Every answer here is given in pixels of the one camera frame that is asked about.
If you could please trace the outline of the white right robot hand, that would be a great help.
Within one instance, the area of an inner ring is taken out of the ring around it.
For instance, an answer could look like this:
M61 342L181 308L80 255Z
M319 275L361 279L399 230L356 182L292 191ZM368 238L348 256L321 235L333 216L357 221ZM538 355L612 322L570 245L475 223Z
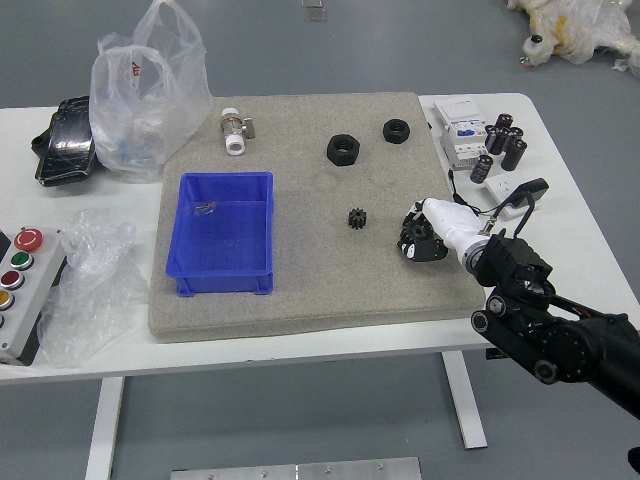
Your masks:
M482 228L469 207L425 198L407 213L397 246L407 259L420 263L442 260L454 251L460 264L470 268L489 241Z

